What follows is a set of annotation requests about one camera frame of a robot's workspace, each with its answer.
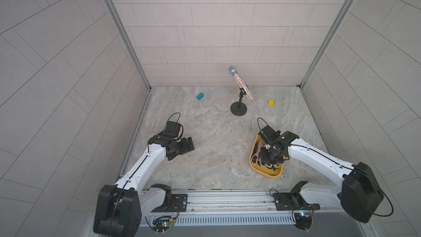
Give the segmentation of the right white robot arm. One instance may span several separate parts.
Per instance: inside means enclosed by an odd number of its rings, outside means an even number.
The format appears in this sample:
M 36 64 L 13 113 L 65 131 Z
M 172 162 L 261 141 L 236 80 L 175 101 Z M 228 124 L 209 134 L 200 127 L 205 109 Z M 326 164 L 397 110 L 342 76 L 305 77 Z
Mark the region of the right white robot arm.
M 385 198 L 372 169 L 363 162 L 353 164 L 335 158 L 300 138 L 282 135 L 270 140 L 261 135 L 260 139 L 263 142 L 259 149 L 262 163 L 274 166 L 293 158 L 332 181 L 331 185 L 298 182 L 291 189 L 295 209 L 305 205 L 327 205 L 342 208 L 353 219 L 367 223 Z

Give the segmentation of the yellow storage tray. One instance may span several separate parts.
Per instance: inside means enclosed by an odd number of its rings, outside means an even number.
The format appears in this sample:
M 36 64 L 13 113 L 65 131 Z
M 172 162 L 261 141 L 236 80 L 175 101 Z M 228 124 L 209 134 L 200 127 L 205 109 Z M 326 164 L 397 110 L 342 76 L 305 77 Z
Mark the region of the yellow storage tray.
M 260 136 L 256 136 L 254 145 L 251 150 L 251 154 L 249 158 L 251 169 L 255 171 L 256 173 L 261 174 L 265 177 L 277 178 L 281 175 L 284 165 L 280 169 L 278 169 L 276 172 L 273 172 L 272 170 L 268 170 L 266 168 L 260 167 L 258 164 L 258 160 L 260 159 L 260 156 L 259 156 L 260 148 L 264 145 L 264 143 L 260 139 L 261 139 Z

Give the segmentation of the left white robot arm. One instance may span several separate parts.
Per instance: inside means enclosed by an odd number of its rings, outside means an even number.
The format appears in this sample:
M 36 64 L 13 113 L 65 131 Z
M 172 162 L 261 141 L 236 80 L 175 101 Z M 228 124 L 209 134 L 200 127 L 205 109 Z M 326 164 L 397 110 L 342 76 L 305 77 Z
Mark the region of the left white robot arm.
M 152 137 L 143 155 L 115 184 L 105 185 L 98 194 L 93 232 L 107 237 L 133 237 L 142 218 L 154 209 L 171 204 L 171 188 L 156 184 L 145 191 L 144 186 L 157 166 L 165 159 L 195 149 L 191 137 Z

